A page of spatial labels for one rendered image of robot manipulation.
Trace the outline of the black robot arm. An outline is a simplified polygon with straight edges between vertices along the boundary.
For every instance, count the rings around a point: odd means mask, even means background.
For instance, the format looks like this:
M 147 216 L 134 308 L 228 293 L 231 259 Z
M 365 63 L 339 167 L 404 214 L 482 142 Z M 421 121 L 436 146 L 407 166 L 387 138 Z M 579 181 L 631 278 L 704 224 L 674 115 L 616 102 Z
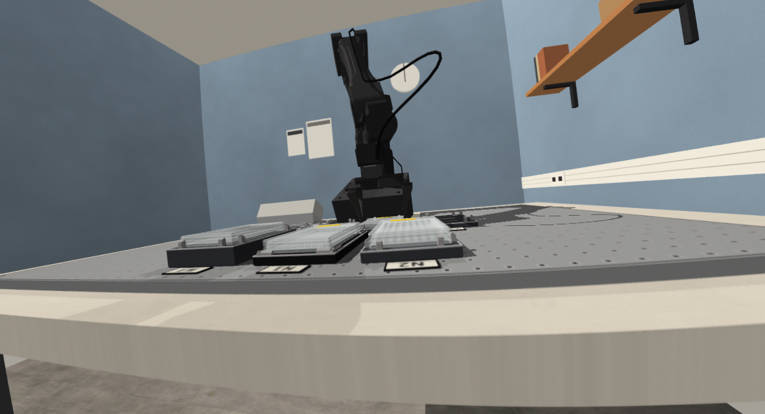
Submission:
M 331 38 L 337 75 L 342 76 L 350 99 L 355 125 L 356 162 L 360 167 L 361 177 L 379 178 L 386 174 L 394 174 L 390 141 L 398 128 L 395 116 L 382 133 L 379 150 L 375 150 L 374 142 L 378 140 L 381 128 L 393 114 L 393 104 L 390 95 L 384 94 L 380 82 L 363 81 L 363 78 L 375 79 L 368 66 L 367 31 L 355 30 L 354 36 L 343 37 L 341 32 L 331 33 Z

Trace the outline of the white button panel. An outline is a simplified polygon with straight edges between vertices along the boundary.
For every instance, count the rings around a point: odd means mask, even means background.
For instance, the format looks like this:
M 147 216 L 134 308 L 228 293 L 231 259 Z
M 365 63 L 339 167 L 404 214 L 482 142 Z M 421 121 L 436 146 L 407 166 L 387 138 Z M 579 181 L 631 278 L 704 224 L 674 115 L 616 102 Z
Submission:
M 289 226 L 309 225 L 322 220 L 323 207 L 316 201 L 289 201 L 282 203 L 261 204 L 257 223 L 285 222 Z

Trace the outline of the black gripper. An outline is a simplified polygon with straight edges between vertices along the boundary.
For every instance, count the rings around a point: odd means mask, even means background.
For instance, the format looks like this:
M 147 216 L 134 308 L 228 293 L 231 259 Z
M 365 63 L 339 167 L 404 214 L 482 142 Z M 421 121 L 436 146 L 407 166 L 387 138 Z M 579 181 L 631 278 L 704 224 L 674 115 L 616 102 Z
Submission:
M 356 209 L 356 213 L 361 222 L 364 222 L 364 210 L 363 210 L 363 190 L 375 190 L 388 187 L 401 187 L 403 192 L 403 215 L 406 218 L 407 207 L 409 204 L 409 197 L 412 193 L 412 182 L 404 182 L 403 174 L 386 174 L 379 176 L 379 178 L 354 178 L 354 184 L 360 184 L 361 188 L 351 188 L 346 192 L 348 198 L 352 202 L 352 205 Z

